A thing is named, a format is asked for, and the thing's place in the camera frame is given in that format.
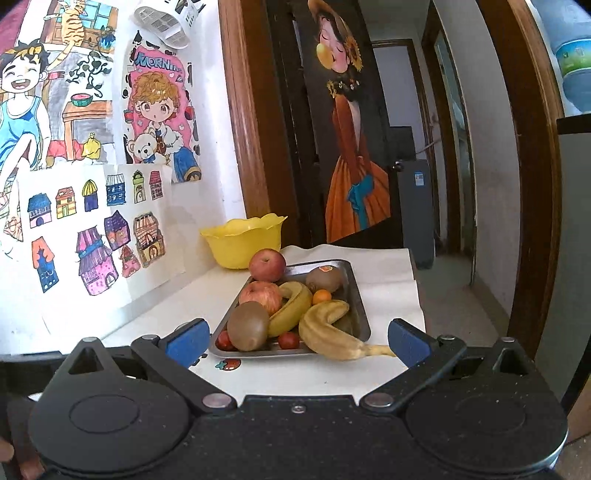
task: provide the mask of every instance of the cartoon girl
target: cartoon girl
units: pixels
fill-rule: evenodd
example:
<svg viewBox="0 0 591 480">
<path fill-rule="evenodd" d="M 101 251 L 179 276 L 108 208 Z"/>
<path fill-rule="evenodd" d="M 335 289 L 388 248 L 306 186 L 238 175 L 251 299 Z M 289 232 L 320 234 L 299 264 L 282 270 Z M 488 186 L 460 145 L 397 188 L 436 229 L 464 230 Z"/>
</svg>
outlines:
<svg viewBox="0 0 591 480">
<path fill-rule="evenodd" d="M 318 59 L 335 73 L 327 84 L 335 101 L 332 120 L 340 152 L 326 203 L 326 236 L 332 243 L 390 217 L 389 183 L 388 174 L 369 158 L 363 133 L 357 42 L 323 0 L 309 0 L 308 8 L 318 25 Z"/>
<path fill-rule="evenodd" d="M 149 72 L 137 77 L 133 90 L 131 103 L 141 116 L 150 121 L 145 131 L 155 130 L 155 153 L 172 157 L 177 181 L 200 180 L 201 169 L 193 152 L 184 146 L 180 132 L 164 123 L 175 118 L 180 107 L 177 86 L 163 73 Z"/>
<path fill-rule="evenodd" d="M 48 57 L 39 40 L 18 42 L 0 55 L 0 87 L 9 95 L 0 105 L 0 217 L 8 204 L 4 233 L 21 242 L 17 174 L 45 167 L 51 137 L 47 110 L 33 95 L 47 78 Z"/>
</svg>

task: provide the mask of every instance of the metal bolt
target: metal bolt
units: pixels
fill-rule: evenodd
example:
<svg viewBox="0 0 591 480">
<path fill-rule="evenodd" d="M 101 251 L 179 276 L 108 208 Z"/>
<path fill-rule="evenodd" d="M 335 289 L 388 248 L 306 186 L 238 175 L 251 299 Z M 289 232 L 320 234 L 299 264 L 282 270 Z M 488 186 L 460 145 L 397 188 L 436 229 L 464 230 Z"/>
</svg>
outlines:
<svg viewBox="0 0 591 480">
<path fill-rule="evenodd" d="M 210 393 L 203 397 L 202 402 L 207 408 L 227 408 L 232 404 L 232 397 L 225 393 Z"/>
<path fill-rule="evenodd" d="M 367 397 L 363 399 L 363 401 L 368 407 L 372 408 L 388 408 L 391 407 L 394 403 L 392 395 L 380 392 L 370 393 Z"/>
</svg>

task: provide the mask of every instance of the yellow plastic basket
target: yellow plastic basket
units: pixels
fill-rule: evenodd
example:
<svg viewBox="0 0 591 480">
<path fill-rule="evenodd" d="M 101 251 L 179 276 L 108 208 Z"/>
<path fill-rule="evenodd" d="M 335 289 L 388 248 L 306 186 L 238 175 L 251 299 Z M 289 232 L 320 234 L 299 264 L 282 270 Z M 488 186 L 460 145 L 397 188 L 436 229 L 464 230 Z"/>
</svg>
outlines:
<svg viewBox="0 0 591 480">
<path fill-rule="evenodd" d="M 225 225 L 200 230 L 216 262 L 225 268 L 248 268 L 263 248 L 281 249 L 281 225 L 287 217 L 269 213 L 263 218 L 234 219 Z"/>
</svg>

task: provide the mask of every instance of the smiling mouth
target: smiling mouth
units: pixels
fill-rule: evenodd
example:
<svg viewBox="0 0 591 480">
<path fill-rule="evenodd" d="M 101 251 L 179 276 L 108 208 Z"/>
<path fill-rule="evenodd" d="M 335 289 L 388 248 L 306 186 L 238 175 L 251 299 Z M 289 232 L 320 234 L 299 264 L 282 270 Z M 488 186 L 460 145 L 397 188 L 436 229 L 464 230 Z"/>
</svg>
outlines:
<svg viewBox="0 0 591 480">
<path fill-rule="evenodd" d="M 30 80 L 22 79 L 22 80 L 15 80 L 10 85 L 12 85 L 12 88 L 14 88 L 15 90 L 24 90 L 30 84 L 31 84 Z"/>
</svg>

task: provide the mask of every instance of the orange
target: orange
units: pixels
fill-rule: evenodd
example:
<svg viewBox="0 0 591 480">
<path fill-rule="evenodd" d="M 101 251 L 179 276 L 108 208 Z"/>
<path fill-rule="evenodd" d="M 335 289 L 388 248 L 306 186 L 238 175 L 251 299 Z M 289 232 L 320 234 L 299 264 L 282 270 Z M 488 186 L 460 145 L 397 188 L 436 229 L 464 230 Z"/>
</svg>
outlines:
<svg viewBox="0 0 591 480">
<path fill-rule="evenodd" d="M 323 301 L 332 300 L 332 295 L 328 290 L 317 290 L 312 297 L 312 305 L 318 305 Z"/>
</svg>

